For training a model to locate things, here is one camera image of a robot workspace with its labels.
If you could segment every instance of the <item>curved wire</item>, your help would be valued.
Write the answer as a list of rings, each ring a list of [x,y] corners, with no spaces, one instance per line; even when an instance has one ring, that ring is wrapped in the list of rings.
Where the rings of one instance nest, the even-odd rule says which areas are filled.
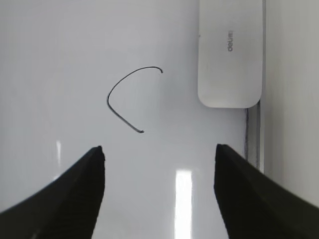
[[[155,68],[155,69],[159,69],[161,73],[163,73],[163,70],[160,68],[160,67],[157,67],[157,66],[148,66],[148,67],[143,67],[143,68],[139,68],[131,73],[129,73],[127,76],[125,76],[124,78],[122,78],[118,83],[116,83],[116,85],[111,89],[111,91],[109,92],[108,94],[108,97],[107,97],[107,104],[108,104],[108,107],[110,108],[110,110],[118,117],[120,118],[124,123],[126,123],[129,127],[131,127],[132,129],[134,129],[137,133],[144,133],[144,130],[139,130],[138,128],[134,127],[133,125],[131,125],[126,119],[124,119],[122,116],[120,116],[119,113],[117,113],[113,108],[112,106],[110,105],[110,95],[112,93],[112,91],[117,87],[118,84],[120,84],[121,81],[123,81],[125,78],[129,77],[131,74],[134,74],[135,72],[137,71],[140,71],[140,70],[144,70],[144,69],[148,69],[148,68]]]

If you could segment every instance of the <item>white wall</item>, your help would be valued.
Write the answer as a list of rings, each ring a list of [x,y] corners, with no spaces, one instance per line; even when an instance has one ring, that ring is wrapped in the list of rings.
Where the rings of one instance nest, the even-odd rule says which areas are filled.
[[[267,1],[265,172],[319,206],[319,1]]]
[[[0,1],[0,210],[30,196],[89,148],[106,154],[94,238],[174,237],[175,176],[192,173],[192,235],[225,239],[214,153],[243,154],[243,110],[197,97],[195,0]],[[137,134],[107,108],[111,99]]]

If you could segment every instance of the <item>white backdrop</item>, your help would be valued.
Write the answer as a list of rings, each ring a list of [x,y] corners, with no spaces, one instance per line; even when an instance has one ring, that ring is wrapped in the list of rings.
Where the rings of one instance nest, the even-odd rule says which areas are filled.
[[[319,207],[317,0],[267,1],[265,173]]]
[[[106,155],[95,239],[174,238],[175,177],[191,173],[191,230],[225,239],[214,152],[243,154],[243,110],[197,97],[196,0],[0,1],[0,210],[32,195],[92,146]],[[156,65],[112,86],[139,67]]]

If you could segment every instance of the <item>white surface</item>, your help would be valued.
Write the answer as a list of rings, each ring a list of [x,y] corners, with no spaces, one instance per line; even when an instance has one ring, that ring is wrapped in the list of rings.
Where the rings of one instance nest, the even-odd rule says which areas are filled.
[[[267,1],[265,173],[319,206],[317,0]]]
[[[191,239],[191,198],[191,171],[177,171],[175,180],[175,239]]]
[[[198,2],[2,0],[0,32],[0,210],[102,145],[106,192],[95,239],[174,238],[181,170],[191,173],[192,238],[227,238],[213,192],[215,146],[243,154],[245,114],[198,100]],[[106,96],[149,65],[164,74],[138,72],[111,98],[145,130],[138,134]]]

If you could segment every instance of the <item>deli logo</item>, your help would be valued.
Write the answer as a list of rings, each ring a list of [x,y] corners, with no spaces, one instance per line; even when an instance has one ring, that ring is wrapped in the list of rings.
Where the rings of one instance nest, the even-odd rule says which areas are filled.
[[[228,47],[229,52],[232,52],[234,50],[234,31],[228,32]]]

